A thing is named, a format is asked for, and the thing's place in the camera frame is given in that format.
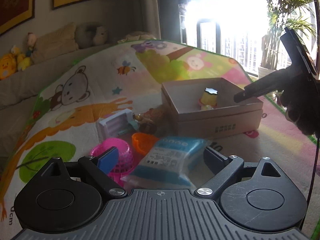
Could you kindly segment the pink plastic basket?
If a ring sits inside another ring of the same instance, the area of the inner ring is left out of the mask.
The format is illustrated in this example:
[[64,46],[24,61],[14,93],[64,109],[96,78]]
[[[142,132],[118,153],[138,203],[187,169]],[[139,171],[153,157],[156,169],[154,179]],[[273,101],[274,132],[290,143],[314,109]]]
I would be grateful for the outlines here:
[[97,167],[120,186],[124,186],[122,178],[129,175],[136,166],[132,147],[119,138],[108,138],[90,152],[96,157]]

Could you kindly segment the white usb charger box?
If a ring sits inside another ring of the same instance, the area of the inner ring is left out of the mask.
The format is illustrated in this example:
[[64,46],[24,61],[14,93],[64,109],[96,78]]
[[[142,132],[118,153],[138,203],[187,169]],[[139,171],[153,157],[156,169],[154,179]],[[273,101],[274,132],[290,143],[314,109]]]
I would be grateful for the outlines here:
[[128,108],[97,121],[97,129],[103,140],[118,136],[118,132],[133,121],[132,111]]

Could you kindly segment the orange plastic cup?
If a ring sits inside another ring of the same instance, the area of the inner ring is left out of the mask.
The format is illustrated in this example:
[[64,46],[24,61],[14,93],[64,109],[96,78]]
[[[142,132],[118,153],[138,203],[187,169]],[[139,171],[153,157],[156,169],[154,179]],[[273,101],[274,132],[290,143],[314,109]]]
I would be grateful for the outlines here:
[[159,138],[155,137],[154,135],[140,132],[134,133],[131,136],[131,139],[133,148],[142,156],[146,156],[153,148],[155,143],[159,141]]

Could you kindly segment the blue white plastic packet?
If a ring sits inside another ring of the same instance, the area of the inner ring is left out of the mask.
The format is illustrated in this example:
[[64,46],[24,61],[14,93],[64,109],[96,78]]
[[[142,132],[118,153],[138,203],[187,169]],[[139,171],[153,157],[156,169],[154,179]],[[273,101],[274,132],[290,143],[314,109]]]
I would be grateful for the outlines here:
[[196,186],[190,172],[203,158],[207,139],[168,136],[159,139],[130,174],[121,181],[137,189],[189,189]]

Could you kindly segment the red hello kitty toy camera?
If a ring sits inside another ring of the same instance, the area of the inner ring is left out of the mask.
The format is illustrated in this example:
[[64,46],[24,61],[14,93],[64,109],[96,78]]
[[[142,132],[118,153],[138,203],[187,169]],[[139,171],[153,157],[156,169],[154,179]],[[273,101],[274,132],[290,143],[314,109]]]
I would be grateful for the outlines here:
[[149,109],[145,113],[135,115],[135,120],[138,121],[139,131],[146,134],[155,134],[158,125],[163,117],[163,111],[155,108]]

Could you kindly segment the teal plastic crank handle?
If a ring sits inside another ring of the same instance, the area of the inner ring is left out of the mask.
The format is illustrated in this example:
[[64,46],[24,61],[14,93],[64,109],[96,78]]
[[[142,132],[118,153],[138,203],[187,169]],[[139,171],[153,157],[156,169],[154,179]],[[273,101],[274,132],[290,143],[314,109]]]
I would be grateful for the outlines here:
[[139,130],[139,122],[133,120],[133,121],[129,121],[127,125],[125,125],[125,127],[118,132],[118,135],[124,135],[131,131],[138,131],[138,130]]

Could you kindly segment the pink cardboard box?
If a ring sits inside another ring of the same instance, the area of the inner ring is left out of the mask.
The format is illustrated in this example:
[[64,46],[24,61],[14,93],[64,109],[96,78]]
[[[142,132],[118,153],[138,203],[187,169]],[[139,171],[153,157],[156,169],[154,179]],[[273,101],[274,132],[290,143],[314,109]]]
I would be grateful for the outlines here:
[[263,102],[235,102],[243,90],[224,78],[162,83],[162,103],[173,132],[181,137],[224,138],[259,128]]

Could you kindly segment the yellow pudding toy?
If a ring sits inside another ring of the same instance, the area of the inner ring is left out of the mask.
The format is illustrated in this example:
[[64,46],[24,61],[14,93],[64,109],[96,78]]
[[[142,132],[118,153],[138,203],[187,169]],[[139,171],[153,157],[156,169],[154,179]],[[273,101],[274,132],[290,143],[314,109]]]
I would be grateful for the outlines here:
[[202,94],[199,104],[202,111],[214,109],[217,107],[218,91],[213,88],[206,88]]

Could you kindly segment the colourful cartoon play mat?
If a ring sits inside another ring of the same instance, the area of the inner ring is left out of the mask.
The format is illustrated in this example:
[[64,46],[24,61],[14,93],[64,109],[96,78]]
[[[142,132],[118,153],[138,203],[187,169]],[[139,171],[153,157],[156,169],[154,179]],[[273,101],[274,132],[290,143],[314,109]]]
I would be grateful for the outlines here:
[[[113,61],[117,81],[112,93],[105,93],[106,100],[126,98],[132,102],[133,113],[145,113],[158,107],[161,85],[165,81],[194,80],[221,77],[239,87],[251,83],[242,66],[232,58],[199,50],[190,46],[166,42],[166,48],[135,51],[135,43],[116,45],[118,56]],[[77,51],[64,54],[64,60],[80,62]],[[250,161],[267,155],[271,157],[299,187],[303,194],[312,193],[303,231],[309,236],[319,233],[319,177],[313,177],[316,139],[304,136],[284,112],[269,98],[263,97],[263,117],[257,131],[218,139],[216,148],[222,153],[247,157]],[[14,214],[14,198],[34,172],[12,162],[1,162],[1,239],[11,239],[21,226]]]

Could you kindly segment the grey sofa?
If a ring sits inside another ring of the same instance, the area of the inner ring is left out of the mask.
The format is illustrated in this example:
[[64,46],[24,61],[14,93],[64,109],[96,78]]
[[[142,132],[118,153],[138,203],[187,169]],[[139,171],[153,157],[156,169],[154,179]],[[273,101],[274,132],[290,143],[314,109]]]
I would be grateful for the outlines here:
[[76,54],[77,65],[57,57],[1,81],[1,162],[18,166],[32,154],[79,160],[99,144],[98,120],[131,107],[126,98],[105,98],[116,88],[118,47]]

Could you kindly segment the grey plush neck pillow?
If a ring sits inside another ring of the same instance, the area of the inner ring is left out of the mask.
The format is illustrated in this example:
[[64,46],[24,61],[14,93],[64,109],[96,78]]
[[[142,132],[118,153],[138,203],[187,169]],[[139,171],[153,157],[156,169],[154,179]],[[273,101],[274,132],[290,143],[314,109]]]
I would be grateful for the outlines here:
[[82,23],[75,30],[75,41],[80,49],[101,46],[107,40],[107,29],[97,22]]

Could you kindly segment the beige cushion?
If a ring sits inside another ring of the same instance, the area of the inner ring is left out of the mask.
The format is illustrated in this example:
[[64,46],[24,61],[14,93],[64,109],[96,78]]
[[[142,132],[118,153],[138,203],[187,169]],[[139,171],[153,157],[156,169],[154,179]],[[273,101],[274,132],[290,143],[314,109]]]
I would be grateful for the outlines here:
[[79,49],[75,41],[76,24],[71,22],[51,33],[38,37],[31,55],[33,63],[38,64]]

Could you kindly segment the orange tiger plush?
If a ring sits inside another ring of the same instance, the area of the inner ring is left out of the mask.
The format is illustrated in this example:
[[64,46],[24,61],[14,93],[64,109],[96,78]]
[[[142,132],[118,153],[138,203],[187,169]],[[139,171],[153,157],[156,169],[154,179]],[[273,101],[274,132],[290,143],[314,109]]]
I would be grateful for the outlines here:
[[4,80],[16,72],[17,62],[14,55],[5,54],[0,60],[0,80]]

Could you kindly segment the grey curtain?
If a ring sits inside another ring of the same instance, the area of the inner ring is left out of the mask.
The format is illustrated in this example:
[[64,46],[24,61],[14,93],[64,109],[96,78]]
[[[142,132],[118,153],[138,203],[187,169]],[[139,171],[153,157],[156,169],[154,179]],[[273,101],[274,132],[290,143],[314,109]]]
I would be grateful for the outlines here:
[[158,0],[134,0],[136,28],[161,38]]

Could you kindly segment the framed picture left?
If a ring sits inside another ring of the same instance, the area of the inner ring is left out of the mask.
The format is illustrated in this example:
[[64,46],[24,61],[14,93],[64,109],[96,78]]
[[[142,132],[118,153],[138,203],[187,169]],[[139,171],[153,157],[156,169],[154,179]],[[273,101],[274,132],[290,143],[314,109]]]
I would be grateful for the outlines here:
[[35,0],[1,0],[1,36],[35,17]]

